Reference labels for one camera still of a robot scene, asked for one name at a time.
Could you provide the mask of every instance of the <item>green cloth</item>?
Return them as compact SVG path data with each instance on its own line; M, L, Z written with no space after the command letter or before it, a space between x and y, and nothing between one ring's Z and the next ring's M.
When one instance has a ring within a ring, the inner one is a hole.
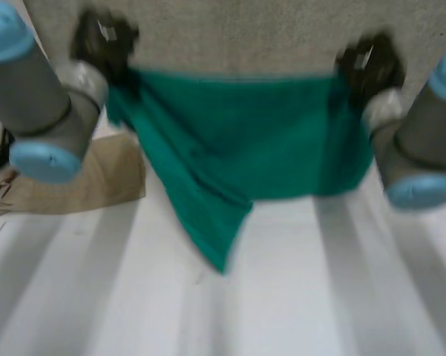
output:
M108 118L133 126L184 229L221 272L252 202L344 193L372 161L336 76L131 75L139 93L112 87Z

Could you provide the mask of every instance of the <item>beige fabric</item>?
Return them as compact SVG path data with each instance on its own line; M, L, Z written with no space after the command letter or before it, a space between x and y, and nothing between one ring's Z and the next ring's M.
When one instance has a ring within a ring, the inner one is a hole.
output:
M94 140L82 171L68 184L43 184L10 170L0 174L0 214L68 214L144 196L142 152L127 133Z

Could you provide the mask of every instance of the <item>black cable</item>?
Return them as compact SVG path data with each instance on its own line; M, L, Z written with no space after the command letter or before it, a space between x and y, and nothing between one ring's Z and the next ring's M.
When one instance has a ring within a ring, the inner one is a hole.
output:
M0 140L0 169L9 162L10 146L15 142L13 135L5 128L1 131Z

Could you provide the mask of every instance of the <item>gray robot arm segment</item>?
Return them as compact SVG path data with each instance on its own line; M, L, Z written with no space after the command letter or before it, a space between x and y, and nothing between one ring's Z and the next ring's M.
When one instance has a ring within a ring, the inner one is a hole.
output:
M0 121L16 140L11 165L38 181L65 183L79 172L107 100L108 81L115 84L116 74L125 75L133 50L121 44L133 44L135 30L106 47L107 40L99 37L104 36L99 14L86 13L74 36L73 59L55 72L16 10L0 1ZM104 17L111 26L112 16ZM125 23L120 20L119 34L128 34ZM79 45L88 42L90 33L99 51L84 56L76 49L82 49Z

